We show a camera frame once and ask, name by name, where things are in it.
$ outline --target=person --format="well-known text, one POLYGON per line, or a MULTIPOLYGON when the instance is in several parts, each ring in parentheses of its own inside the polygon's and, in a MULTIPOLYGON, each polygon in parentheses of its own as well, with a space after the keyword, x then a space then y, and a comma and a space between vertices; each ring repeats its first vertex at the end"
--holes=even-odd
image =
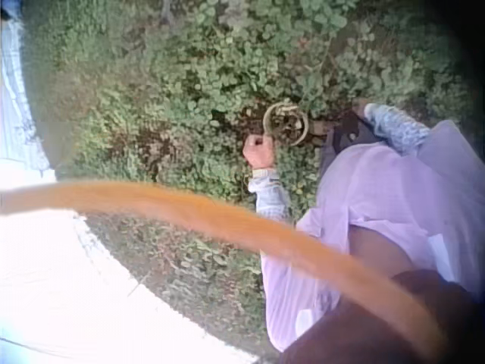
MULTIPOLYGON (((316 204, 298 221, 296 229, 351 254, 418 296, 436 293, 425 301, 439 302, 447 297, 443 292, 451 290, 459 301, 452 307, 471 312, 474 306, 468 298, 477 299, 483 287, 483 163, 452 121, 441 121, 430 129, 397 108, 365 99, 356 100, 353 110, 363 121, 357 134, 371 128, 379 139, 350 143, 355 133, 336 130, 336 146, 336 133, 329 135, 322 153, 323 175, 316 204)), ((272 138, 249 136, 243 155, 252 167, 249 191, 257 195, 256 212, 289 222, 289 197, 276 169, 272 138)), ((292 357, 295 350, 310 353, 296 340, 307 340, 309 335, 314 340, 316 331, 317 337, 326 336, 314 346, 322 348, 326 342, 327 349, 336 347, 330 345, 336 341, 331 339, 328 322, 334 315, 340 317, 340 310, 352 312, 358 307, 346 302, 325 281, 304 275, 264 252, 261 270, 271 343, 280 352, 291 346, 292 357)), ((462 322, 465 316, 454 319, 462 322)), ((371 325, 355 326, 360 321, 346 325, 365 334, 363 328, 371 325)), ((307 356, 301 362, 311 361, 307 356)))

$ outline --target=orange hose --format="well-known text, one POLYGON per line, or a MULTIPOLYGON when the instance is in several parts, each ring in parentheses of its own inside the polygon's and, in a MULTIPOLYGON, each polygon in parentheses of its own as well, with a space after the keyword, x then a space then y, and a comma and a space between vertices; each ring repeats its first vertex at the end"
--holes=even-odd
POLYGON ((285 224, 193 193, 130 182, 69 182, 2 193, 0 215, 38 209, 135 213, 278 257, 328 281, 386 321, 425 359, 436 361, 446 337, 430 313, 409 293, 351 256, 322 245, 285 224))

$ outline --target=lavender shirt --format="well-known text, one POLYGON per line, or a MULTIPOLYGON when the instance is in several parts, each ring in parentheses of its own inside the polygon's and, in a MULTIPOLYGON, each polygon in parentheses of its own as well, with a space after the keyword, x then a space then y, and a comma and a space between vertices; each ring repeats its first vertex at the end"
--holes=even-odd
MULTIPOLYGON (((383 105, 365 109, 389 145, 352 146, 320 182, 315 207, 296 228, 349 252, 349 225, 376 231, 400 246, 417 268, 438 271, 478 295, 485 241, 485 167, 451 121, 430 130, 383 105)), ((289 200, 276 171, 253 178, 256 210, 288 220, 289 200)), ((325 281, 261 253, 271 343, 284 351, 326 312, 340 293, 325 281)))

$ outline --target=overexposed area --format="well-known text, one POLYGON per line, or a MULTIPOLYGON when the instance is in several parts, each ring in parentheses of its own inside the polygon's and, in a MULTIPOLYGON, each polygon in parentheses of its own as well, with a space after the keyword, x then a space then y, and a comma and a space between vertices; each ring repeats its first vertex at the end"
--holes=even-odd
MULTIPOLYGON (((21 25, 2 23, 0 188, 55 183, 36 138, 21 25)), ((204 332, 139 284, 72 211, 0 217, 0 363, 256 358, 204 332)))

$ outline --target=vegetation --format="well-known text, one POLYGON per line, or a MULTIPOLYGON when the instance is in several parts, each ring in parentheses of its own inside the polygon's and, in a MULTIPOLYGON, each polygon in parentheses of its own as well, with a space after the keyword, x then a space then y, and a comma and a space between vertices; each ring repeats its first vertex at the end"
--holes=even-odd
MULTIPOLYGON (((324 121, 335 121, 356 96, 405 107, 430 124, 471 110, 452 40, 418 2, 166 5, 27 2, 24 59, 34 115, 40 130, 54 119, 73 131, 61 176, 155 182, 250 207, 241 149, 250 132, 261 132, 274 102, 291 100, 324 121)), ((305 144, 277 154, 297 219, 314 200, 318 151, 305 144)), ((150 221, 103 221, 90 219, 138 278, 149 271, 137 270, 141 261, 171 259, 170 272, 147 283, 170 304, 232 344, 271 351, 257 257, 150 221), (229 308, 218 314, 214 305, 229 308), (204 321, 207 315, 213 319, 204 321)))

